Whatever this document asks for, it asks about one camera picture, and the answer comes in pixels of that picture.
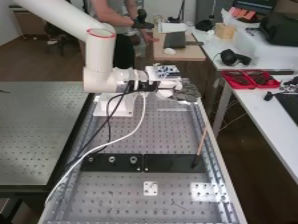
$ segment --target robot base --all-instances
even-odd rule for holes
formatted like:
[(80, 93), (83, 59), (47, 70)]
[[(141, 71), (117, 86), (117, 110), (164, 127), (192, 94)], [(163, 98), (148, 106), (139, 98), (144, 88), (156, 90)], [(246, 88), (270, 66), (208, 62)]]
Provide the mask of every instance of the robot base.
[[(99, 103), (96, 105), (96, 109), (93, 112), (95, 117), (107, 117), (107, 105), (112, 97), (117, 96), (119, 94), (115, 93), (104, 93), (100, 96)], [(113, 114), (113, 117), (133, 117), (133, 110), (135, 110), (135, 100), (137, 98), (137, 94), (129, 94), (124, 96), (124, 99), (119, 105), (119, 108)], [(121, 97), (117, 97), (112, 100), (109, 104), (109, 114), (113, 112), (115, 107), (119, 104)]]

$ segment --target keyboard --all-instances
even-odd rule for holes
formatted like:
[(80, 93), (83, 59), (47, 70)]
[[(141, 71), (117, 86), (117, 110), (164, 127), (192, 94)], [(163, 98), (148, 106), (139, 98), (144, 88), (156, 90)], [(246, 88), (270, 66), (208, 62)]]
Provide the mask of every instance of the keyboard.
[(277, 94), (276, 97), (298, 125), (298, 94)]

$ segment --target red tray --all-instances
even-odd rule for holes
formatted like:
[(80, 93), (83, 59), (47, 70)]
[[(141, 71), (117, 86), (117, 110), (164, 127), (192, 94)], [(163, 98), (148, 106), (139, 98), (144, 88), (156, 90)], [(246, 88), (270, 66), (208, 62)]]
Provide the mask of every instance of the red tray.
[(254, 89), (256, 82), (249, 78), (244, 71), (228, 70), (221, 72), (222, 77), (234, 89)]
[[(276, 89), (280, 88), (281, 83), (273, 78), (273, 76), (262, 70), (246, 70), (245, 75), (256, 83), (256, 87), (260, 89)], [(262, 84), (256, 81), (256, 79), (262, 78)]]

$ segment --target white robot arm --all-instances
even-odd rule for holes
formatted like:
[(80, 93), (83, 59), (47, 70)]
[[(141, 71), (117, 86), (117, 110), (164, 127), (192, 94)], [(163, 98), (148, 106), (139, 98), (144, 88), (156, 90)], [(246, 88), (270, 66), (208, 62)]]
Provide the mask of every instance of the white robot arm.
[[(123, 92), (128, 82), (133, 83), (133, 90), (140, 91), (157, 92), (159, 86), (168, 89), (181, 88), (177, 78), (175, 81), (168, 78), (163, 84), (163, 79), (156, 78), (156, 74), (151, 74), (155, 73), (153, 69), (147, 68), (148, 74), (133, 69), (113, 69), (115, 28), (109, 24), (100, 23), (65, 0), (15, 0), (15, 2), (87, 43), (85, 92)], [(169, 90), (161, 90), (159, 94), (165, 95), (165, 98), (172, 95)]]

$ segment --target wire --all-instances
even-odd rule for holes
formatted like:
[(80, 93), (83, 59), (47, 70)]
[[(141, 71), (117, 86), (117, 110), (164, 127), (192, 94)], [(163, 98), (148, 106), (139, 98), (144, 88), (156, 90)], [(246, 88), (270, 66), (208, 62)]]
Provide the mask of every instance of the wire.
[[(129, 86), (131, 86), (131, 85), (127, 86), (127, 88), (125, 88), (123, 94), (120, 94), (120, 95), (117, 95), (117, 96), (115, 96), (115, 97), (112, 97), (112, 98), (109, 99), (109, 102), (108, 102), (108, 104), (107, 104), (107, 117), (108, 117), (108, 118), (107, 118), (105, 122), (103, 123), (103, 125), (100, 126), (100, 128), (97, 129), (97, 131), (95, 132), (95, 134), (92, 135), (92, 137), (91, 137), (91, 139), (88, 140), (88, 142), (85, 143), (85, 145), (83, 146), (83, 148), (79, 150), (75, 159), (67, 164), (64, 170), (67, 170), (68, 167), (69, 167), (69, 166), (75, 163), (75, 161), (79, 159), (81, 153), (84, 152), (84, 150), (87, 149), (88, 145), (89, 145), (91, 142), (93, 141), (95, 137), (99, 135), (100, 131), (101, 131), (103, 128), (105, 127), (105, 124), (108, 124), (108, 128), (109, 128), (109, 140), (108, 140), (108, 142), (111, 141), (111, 123), (109, 123), (109, 120), (111, 120), (111, 118), (113, 117), (113, 115), (115, 115), (115, 113), (116, 113), (116, 111), (117, 111), (117, 109), (119, 109), (119, 106), (120, 106), (120, 104), (121, 104), (121, 102), (123, 102), (124, 96), (128, 95), (128, 94), (135, 93), (135, 92), (129, 92), (129, 93), (128, 93)], [(117, 103), (117, 105), (116, 105), (116, 107), (115, 107), (115, 110), (113, 110), (112, 114), (108, 115), (108, 113), (109, 113), (109, 112), (108, 112), (108, 111), (109, 111), (109, 104), (111, 104), (111, 102), (112, 102), (117, 97), (121, 97), (121, 99), (119, 100), (119, 103)]]
[(217, 0), (214, 0), (213, 7), (212, 7), (212, 15), (213, 16), (214, 16), (214, 12), (216, 12), (216, 6), (217, 6)]
[(131, 137), (131, 136), (136, 133), (136, 131), (139, 130), (139, 128), (140, 128), (140, 126), (141, 126), (141, 124), (143, 124), (143, 120), (144, 120), (144, 117), (145, 117), (145, 111), (147, 111), (147, 96), (145, 96), (145, 93), (141, 94), (141, 96), (143, 96), (143, 100), (144, 100), (144, 104), (143, 104), (143, 115), (141, 115), (141, 119), (140, 119), (140, 122), (139, 122), (137, 127), (135, 128), (135, 130), (133, 130), (128, 135), (123, 136), (121, 138), (116, 139), (116, 140), (112, 141), (112, 142), (108, 142), (108, 143), (105, 143), (105, 144), (103, 144), (103, 145), (95, 147), (93, 149), (91, 149), (91, 150), (89, 150), (89, 151), (88, 151), (88, 152), (87, 152), (87, 153), (77, 159), (77, 161), (75, 162), (75, 164), (71, 166), (71, 168), (68, 169), (68, 171), (65, 172), (65, 174), (64, 174), (63, 177), (60, 178), (60, 181), (59, 181), (58, 184), (55, 185), (55, 187), (54, 187), (54, 189), (52, 189), (52, 191), (51, 191), (51, 193), (50, 193), (50, 195), (48, 195), (48, 197), (47, 197), (46, 205), (47, 205), (47, 203), (48, 203), (48, 201), (50, 201), (50, 198), (52, 197), (52, 195), (54, 195), (56, 189), (59, 188), (60, 184), (63, 183), (64, 179), (67, 179), (67, 176), (69, 175), (69, 173), (72, 172), (72, 170), (75, 169), (75, 167), (77, 166), (77, 164), (84, 160), (84, 158), (85, 158), (91, 153), (93, 153), (93, 152), (96, 152), (99, 149), (101, 149), (103, 147), (109, 146), (109, 145), (115, 144), (116, 142), (123, 141), (125, 138)]
[(237, 100), (234, 102), (232, 102), (226, 108), (226, 111), (238, 103), (240, 103), (240, 101), (237, 101)]
[(246, 115), (246, 113), (244, 113), (240, 117), (237, 117), (232, 122), (229, 122), (225, 126), (224, 126), (224, 128), (221, 128), (221, 130), (220, 131), (222, 131), (233, 122), (236, 122), (237, 120), (240, 120), (244, 116)]
[(212, 60), (212, 62), (214, 62), (214, 60), (216, 60), (216, 57), (220, 55), (221, 53), (217, 53), (216, 54), (216, 56), (214, 56), (214, 58), (213, 58), (213, 60)]

